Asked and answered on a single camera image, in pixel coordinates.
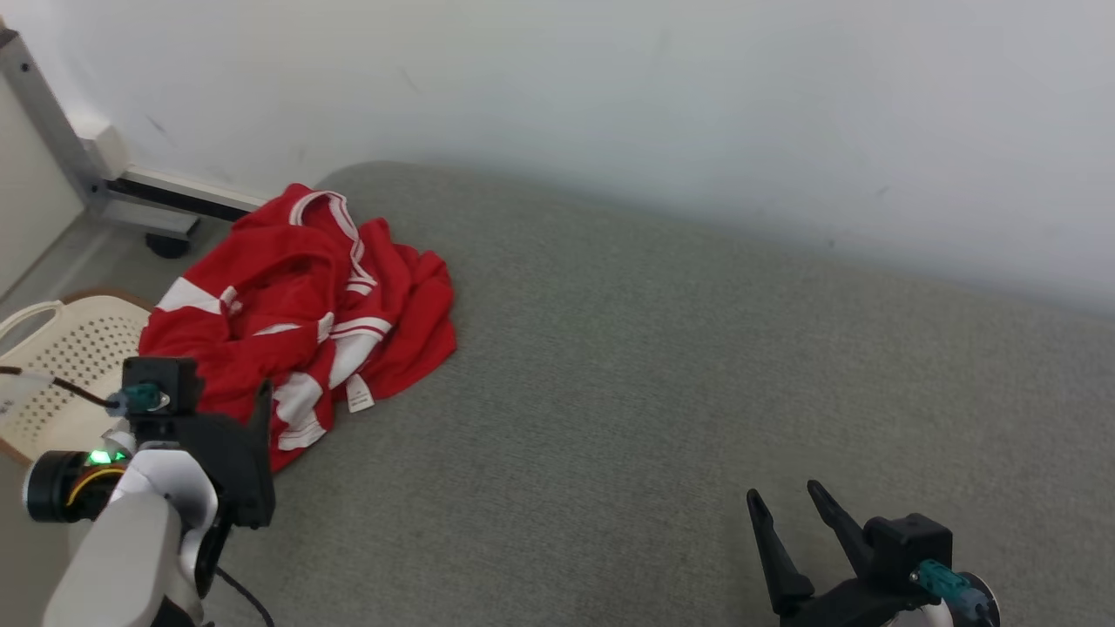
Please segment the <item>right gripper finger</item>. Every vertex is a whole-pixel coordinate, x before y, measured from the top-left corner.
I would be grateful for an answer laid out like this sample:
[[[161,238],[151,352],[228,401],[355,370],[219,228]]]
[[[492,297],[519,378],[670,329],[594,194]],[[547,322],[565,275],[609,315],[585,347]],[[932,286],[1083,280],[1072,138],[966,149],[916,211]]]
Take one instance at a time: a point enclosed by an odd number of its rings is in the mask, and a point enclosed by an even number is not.
[[[828,493],[828,490],[820,481],[811,479],[806,482],[812,503],[820,512],[821,520],[834,532],[841,550],[847,556],[849,565],[856,576],[871,575],[873,552],[867,544],[867,536],[864,536],[863,528],[849,515],[836,500]]]
[[[793,563],[757,489],[747,491],[746,503],[772,611],[778,617],[792,617],[813,598],[814,586]]]

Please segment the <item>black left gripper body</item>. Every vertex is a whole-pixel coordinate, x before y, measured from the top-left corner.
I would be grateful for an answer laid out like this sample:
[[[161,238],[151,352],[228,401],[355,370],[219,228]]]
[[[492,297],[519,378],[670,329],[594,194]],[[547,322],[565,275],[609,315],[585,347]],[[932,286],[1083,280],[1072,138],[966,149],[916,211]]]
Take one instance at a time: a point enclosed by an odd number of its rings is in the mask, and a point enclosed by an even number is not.
[[[206,529],[219,513],[232,525],[270,524],[274,478],[268,453],[253,447],[252,416],[130,415],[129,426],[140,446],[129,471],[171,496],[188,525]]]

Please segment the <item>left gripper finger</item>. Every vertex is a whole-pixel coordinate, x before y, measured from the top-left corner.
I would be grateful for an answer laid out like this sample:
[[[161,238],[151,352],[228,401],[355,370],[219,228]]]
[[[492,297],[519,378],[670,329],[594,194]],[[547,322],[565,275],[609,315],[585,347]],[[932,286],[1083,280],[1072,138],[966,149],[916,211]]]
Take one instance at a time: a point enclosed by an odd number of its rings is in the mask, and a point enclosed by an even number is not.
[[[274,382],[264,380],[259,385],[252,408],[252,444],[259,455],[266,455],[271,440],[271,418],[274,411]]]

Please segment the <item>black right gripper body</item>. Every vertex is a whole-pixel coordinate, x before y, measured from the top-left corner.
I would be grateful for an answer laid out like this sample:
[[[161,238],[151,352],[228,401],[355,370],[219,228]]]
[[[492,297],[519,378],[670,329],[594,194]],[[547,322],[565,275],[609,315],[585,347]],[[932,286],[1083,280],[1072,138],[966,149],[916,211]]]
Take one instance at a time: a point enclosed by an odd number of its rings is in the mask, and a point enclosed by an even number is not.
[[[777,576],[780,626],[882,626],[924,604],[923,587],[891,576],[852,578],[820,596],[807,576]]]

